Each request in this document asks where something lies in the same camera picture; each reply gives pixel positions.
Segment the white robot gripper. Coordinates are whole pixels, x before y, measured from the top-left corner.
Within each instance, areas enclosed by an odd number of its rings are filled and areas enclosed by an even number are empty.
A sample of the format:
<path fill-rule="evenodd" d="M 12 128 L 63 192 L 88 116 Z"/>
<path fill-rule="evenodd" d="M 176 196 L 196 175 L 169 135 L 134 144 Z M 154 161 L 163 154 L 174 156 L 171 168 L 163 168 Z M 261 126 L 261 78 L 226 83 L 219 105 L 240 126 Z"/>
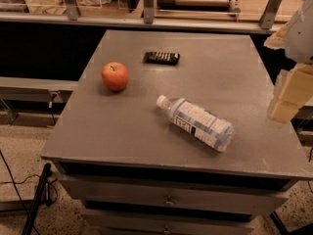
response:
<path fill-rule="evenodd" d="M 313 0 L 305 0 L 292 16 L 264 42 L 264 46 L 284 49 L 297 63 L 291 70 L 281 70 L 275 82 L 268 118 L 287 123 L 313 97 Z"/>

